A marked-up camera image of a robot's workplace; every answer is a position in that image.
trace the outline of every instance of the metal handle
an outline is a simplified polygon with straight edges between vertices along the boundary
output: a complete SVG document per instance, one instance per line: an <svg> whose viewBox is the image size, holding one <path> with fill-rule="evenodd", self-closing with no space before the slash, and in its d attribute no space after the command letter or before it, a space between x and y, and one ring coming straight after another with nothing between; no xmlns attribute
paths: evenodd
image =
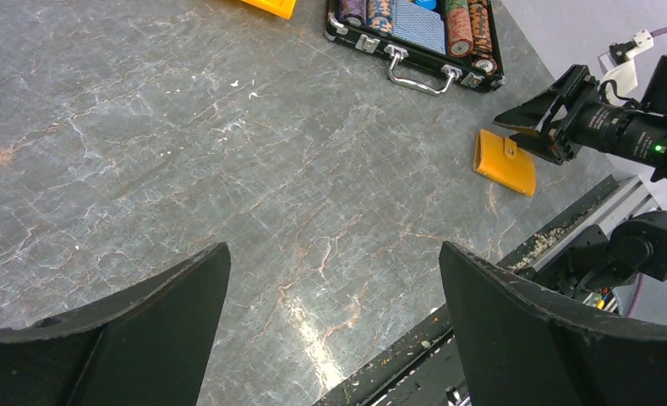
<svg viewBox="0 0 667 406"><path fill-rule="evenodd" d="M387 47L385 47L384 51L389 55L391 55L391 57L393 58L393 60L391 61L391 65L388 67L388 78L390 78L393 83L409 87L411 89L415 89L416 91L422 91L423 93L428 93L429 95L432 96L440 96L443 93L445 93L448 89L450 89L450 85L452 84L452 82L456 81L458 78L462 76L462 71L460 69L453 68L450 65L445 65L441 69L441 71L445 73L447 76L445 86L443 86L442 89L433 89L432 87L426 85L425 83L421 83L411 79L399 78L396 76L396 74L393 73L393 69L396 68L398 62L407 58L407 51L405 49L389 44Z"/></svg>

